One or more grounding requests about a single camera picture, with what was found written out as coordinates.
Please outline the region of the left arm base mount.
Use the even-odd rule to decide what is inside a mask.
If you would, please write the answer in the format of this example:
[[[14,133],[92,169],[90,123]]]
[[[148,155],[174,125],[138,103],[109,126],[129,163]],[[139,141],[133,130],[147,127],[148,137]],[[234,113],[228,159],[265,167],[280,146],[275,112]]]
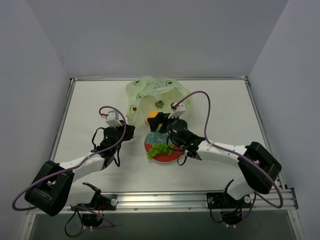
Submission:
[[[71,204],[71,210],[80,218],[83,227],[90,229],[110,229],[116,225],[105,216],[104,211],[115,211],[118,204],[116,194],[102,195],[102,191],[88,183],[83,182],[83,187],[90,189],[85,197],[89,197],[86,201]]]

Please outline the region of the green fake grape bunch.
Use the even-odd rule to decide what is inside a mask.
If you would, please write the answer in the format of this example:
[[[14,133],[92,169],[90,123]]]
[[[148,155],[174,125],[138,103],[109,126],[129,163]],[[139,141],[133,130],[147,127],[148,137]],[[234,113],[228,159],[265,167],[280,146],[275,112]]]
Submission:
[[[171,156],[173,150],[170,149],[166,143],[153,144],[152,147],[147,151],[147,158],[153,159],[154,157],[162,154]]]

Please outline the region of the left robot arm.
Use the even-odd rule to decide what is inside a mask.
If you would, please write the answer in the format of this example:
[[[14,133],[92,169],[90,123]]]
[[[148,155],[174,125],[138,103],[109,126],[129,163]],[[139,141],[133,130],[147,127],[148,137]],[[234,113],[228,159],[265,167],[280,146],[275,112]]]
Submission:
[[[103,129],[101,143],[95,145],[88,156],[61,163],[46,161],[26,191],[24,199],[51,217],[66,206],[84,204],[91,208],[97,207],[101,190],[84,182],[82,185],[90,191],[80,196],[82,191],[76,190],[72,185],[115,162],[115,155],[119,154],[122,142],[134,137],[135,128],[133,125],[109,126]]]

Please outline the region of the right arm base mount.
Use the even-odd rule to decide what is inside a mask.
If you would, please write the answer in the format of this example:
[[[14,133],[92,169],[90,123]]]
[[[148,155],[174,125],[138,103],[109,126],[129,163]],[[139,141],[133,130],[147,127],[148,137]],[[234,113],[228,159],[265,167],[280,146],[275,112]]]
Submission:
[[[206,204],[210,218],[217,224],[235,229],[251,213],[254,200],[245,195],[239,200],[233,199],[226,192],[206,193]]]

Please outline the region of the orange fake peach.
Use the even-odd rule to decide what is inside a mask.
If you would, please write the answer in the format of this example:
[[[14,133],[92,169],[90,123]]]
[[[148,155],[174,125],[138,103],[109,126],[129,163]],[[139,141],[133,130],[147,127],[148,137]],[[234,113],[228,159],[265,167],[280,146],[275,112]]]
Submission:
[[[146,118],[145,118],[145,121],[144,121],[145,124],[149,126],[150,124],[149,124],[149,122],[148,122],[148,119],[149,119],[149,118],[155,118],[158,113],[159,113],[158,110],[152,110],[152,111],[150,111],[150,112],[146,115]]]

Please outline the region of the light green plastic bag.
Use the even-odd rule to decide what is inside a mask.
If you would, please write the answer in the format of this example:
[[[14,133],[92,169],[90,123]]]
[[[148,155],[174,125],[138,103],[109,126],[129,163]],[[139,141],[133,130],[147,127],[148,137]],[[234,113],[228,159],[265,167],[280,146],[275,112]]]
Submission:
[[[190,91],[173,78],[144,76],[126,85],[128,99],[126,113],[127,124],[139,128],[145,125],[150,111],[171,113],[171,104],[190,94]],[[163,101],[163,108],[157,108],[155,102]]]

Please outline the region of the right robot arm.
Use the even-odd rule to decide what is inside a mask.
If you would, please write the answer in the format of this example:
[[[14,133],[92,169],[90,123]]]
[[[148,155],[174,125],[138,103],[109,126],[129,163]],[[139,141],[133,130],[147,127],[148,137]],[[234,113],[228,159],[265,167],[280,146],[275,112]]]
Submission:
[[[209,141],[188,129],[185,120],[158,112],[146,121],[150,130],[159,130],[167,136],[172,150],[199,161],[214,161],[240,169],[241,177],[232,177],[224,192],[234,200],[257,192],[267,195],[271,189],[278,190],[276,179],[282,170],[281,164],[258,142],[249,145],[229,145]]]

